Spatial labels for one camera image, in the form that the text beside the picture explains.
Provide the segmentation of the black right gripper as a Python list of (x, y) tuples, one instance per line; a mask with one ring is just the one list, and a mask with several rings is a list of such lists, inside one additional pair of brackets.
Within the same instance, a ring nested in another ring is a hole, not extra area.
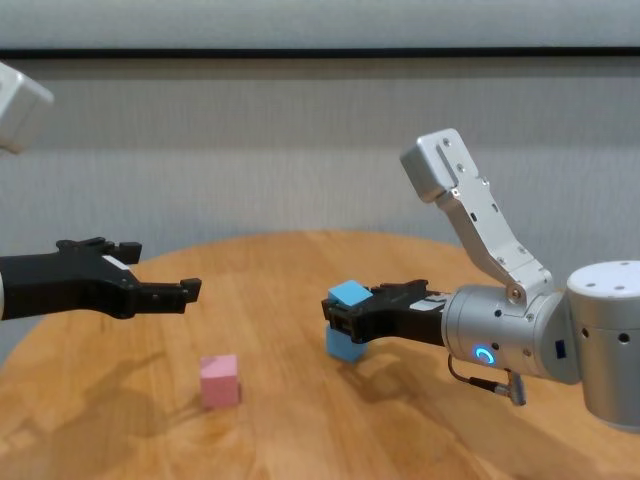
[(355, 344), (397, 337), (444, 346), (442, 315), (450, 294), (429, 290), (426, 280), (371, 285), (367, 289), (372, 296), (354, 307), (332, 299), (321, 302), (332, 330)]

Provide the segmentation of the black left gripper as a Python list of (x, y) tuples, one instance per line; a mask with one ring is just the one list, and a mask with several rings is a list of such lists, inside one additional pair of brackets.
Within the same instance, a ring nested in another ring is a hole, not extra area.
[(135, 314), (183, 314), (198, 300), (202, 281), (139, 283), (129, 270), (142, 244), (103, 237), (59, 240), (52, 253), (1, 258), (1, 318), (13, 320), (74, 310), (117, 319)]

